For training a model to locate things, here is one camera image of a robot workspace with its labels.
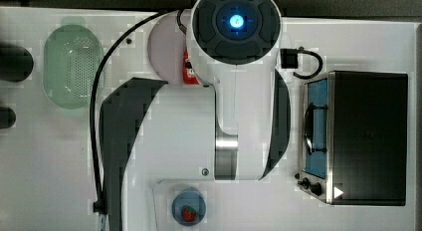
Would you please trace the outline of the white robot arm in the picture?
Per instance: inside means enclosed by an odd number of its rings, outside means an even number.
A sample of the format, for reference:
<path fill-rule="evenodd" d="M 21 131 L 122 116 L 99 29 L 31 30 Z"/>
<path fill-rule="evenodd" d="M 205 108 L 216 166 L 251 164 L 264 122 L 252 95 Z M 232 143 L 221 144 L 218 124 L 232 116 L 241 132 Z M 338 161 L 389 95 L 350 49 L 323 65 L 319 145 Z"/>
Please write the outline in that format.
<path fill-rule="evenodd" d="M 186 31 L 193 86 L 132 78 L 103 101 L 104 231 L 223 231 L 218 182 L 259 180 L 284 155 L 289 91 L 273 0 L 198 0 Z"/>

